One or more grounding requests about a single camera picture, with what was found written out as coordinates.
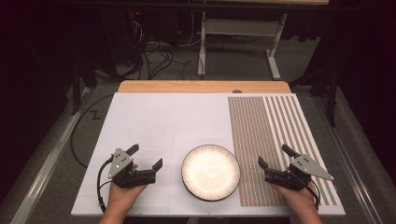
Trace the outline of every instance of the metal frame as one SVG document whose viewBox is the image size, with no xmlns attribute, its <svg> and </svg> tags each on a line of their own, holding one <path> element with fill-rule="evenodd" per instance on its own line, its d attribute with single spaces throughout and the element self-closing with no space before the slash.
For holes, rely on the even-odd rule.
<svg viewBox="0 0 396 224">
<path fill-rule="evenodd" d="M 213 20 L 206 18 L 206 12 L 202 13 L 201 22 L 201 47 L 199 50 L 198 77 L 205 75 L 206 69 L 206 34 L 222 35 L 256 35 L 273 37 L 273 45 L 266 50 L 266 57 L 270 65 L 274 80 L 280 80 L 277 69 L 275 52 L 282 35 L 288 14 L 282 14 L 279 21 L 238 21 L 238 20 Z"/>
</svg>

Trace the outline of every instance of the round dish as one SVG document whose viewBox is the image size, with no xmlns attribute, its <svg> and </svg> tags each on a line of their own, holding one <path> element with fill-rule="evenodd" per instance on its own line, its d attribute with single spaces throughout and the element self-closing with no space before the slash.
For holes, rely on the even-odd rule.
<svg viewBox="0 0 396 224">
<path fill-rule="evenodd" d="M 184 159 L 181 177 L 186 189 L 198 199 L 216 202 L 230 196 L 239 184 L 239 164 L 224 147 L 203 145 Z"/>
</svg>

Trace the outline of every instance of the cable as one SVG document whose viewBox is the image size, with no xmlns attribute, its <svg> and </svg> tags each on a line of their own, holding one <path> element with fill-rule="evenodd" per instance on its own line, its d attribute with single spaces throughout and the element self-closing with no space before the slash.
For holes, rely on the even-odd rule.
<svg viewBox="0 0 396 224">
<path fill-rule="evenodd" d="M 314 185 L 315 185 L 315 188 L 317 188 L 317 192 L 318 192 L 318 203 L 316 203 L 316 207 L 317 207 L 317 209 L 318 209 L 318 207 L 319 207 L 319 203 L 320 203 L 320 199 L 321 199 L 321 196 L 320 196 L 320 190 L 319 190 L 319 187 L 318 187 L 317 183 L 315 183 L 315 181 L 314 181 L 314 180 L 312 180 L 312 179 L 311 179 L 311 182 L 312 182 L 312 183 L 314 183 Z"/>
<path fill-rule="evenodd" d="M 100 189 L 101 189 L 101 185 L 100 185 L 100 177 L 102 176 L 102 172 L 105 169 L 105 167 L 111 163 L 113 161 L 113 155 L 111 155 L 110 159 L 108 159 L 107 161 L 105 161 L 105 163 L 103 163 L 103 165 L 101 166 L 101 168 L 99 169 L 99 173 L 98 173 L 98 178 L 96 181 L 96 193 L 98 195 L 98 201 L 99 201 L 99 206 L 102 209 L 102 212 L 104 213 L 106 211 L 106 206 L 105 206 L 105 202 L 103 201 L 103 197 L 102 194 L 100 193 Z"/>
<path fill-rule="evenodd" d="M 78 121 L 76 122 L 76 125 L 74 126 L 74 128 L 73 128 L 73 130 L 72 130 L 72 132 L 71 132 L 71 134 L 70 134 L 70 148 L 71 148 L 71 150 L 72 150 L 73 157 L 74 157 L 75 160 L 78 162 L 78 164 L 80 164 L 80 165 L 81 165 L 82 167 L 84 167 L 85 169 L 87 169 L 88 166 L 85 165 L 83 162 L 81 162 L 81 161 L 79 160 L 78 156 L 76 155 L 76 151 L 75 151 L 75 149 L 74 149 L 74 146 L 73 146 L 73 139 L 74 139 L 74 135 L 75 135 L 76 129 L 77 129 L 79 123 L 81 122 L 82 118 L 84 118 L 85 114 L 86 114 L 94 105 L 96 105 L 96 104 L 98 104 L 99 102 L 105 100 L 107 97 L 111 97 L 111 96 L 113 96 L 113 95 L 114 95 L 114 93 L 113 93 L 113 94 L 110 94 L 110 95 L 107 95 L 107 96 L 104 96 L 104 97 L 100 98 L 99 100 L 97 100 L 96 102 L 94 102 L 93 104 L 91 104 L 91 105 L 84 111 L 84 113 L 82 113 L 82 115 L 78 118 Z"/>
</svg>

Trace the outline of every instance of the human hand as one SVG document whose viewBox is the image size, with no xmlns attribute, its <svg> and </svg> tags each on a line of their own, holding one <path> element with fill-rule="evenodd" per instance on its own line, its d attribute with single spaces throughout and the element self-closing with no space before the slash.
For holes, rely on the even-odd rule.
<svg viewBox="0 0 396 224">
<path fill-rule="evenodd" d="M 107 208 L 100 223 L 122 223 L 137 197 L 146 187 L 147 185 L 132 189 L 121 189 L 116 184 L 111 183 Z"/>
<path fill-rule="evenodd" d="M 271 184 L 271 187 L 282 194 L 286 200 L 286 203 L 294 212 L 294 214 L 296 214 L 301 224 L 322 223 L 315 206 L 314 196 L 307 189 L 301 189 L 297 191 L 285 189 L 274 184 Z"/>
</svg>

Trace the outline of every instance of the wooden strip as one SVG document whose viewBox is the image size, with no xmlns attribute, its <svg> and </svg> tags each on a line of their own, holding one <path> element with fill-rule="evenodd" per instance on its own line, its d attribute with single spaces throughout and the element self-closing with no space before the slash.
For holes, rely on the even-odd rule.
<svg viewBox="0 0 396 224">
<path fill-rule="evenodd" d="M 291 93 L 284 81 L 123 81 L 119 92 L 233 92 Z"/>
</svg>

